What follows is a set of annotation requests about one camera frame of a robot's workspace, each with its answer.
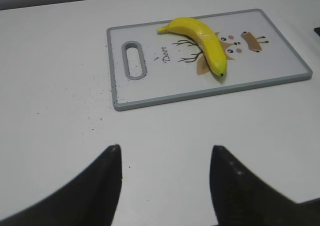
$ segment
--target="yellow banana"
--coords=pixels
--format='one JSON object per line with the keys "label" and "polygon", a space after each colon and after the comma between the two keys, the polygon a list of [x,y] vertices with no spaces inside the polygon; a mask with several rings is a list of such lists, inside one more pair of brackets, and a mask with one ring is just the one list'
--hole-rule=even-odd
{"label": "yellow banana", "polygon": [[192,38],[203,51],[211,71],[220,77],[226,73],[227,58],[220,41],[202,21],[191,17],[178,17],[167,26],[158,28],[157,33],[175,33]]}

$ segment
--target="white cutting board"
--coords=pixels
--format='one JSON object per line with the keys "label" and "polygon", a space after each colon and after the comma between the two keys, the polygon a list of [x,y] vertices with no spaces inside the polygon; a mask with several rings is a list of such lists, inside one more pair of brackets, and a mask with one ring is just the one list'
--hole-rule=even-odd
{"label": "white cutting board", "polygon": [[[169,21],[113,27],[107,42],[114,108],[118,111],[188,100],[235,91],[307,80],[312,71],[260,9],[195,17],[206,23],[225,49],[227,74],[197,73],[197,61],[186,63],[200,52],[183,35],[157,34]],[[122,46],[140,43],[146,75],[137,80],[125,74]],[[141,74],[133,60],[132,76]]]}

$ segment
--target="white tabletop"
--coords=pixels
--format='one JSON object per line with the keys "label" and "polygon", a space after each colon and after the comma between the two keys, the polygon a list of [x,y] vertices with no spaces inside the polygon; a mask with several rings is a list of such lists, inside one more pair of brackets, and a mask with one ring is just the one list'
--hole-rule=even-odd
{"label": "white tabletop", "polygon": [[[117,112],[106,29],[262,9],[311,80]],[[113,225],[210,226],[212,146],[296,202],[320,197],[320,0],[90,0],[0,11],[0,219],[122,148]]]}

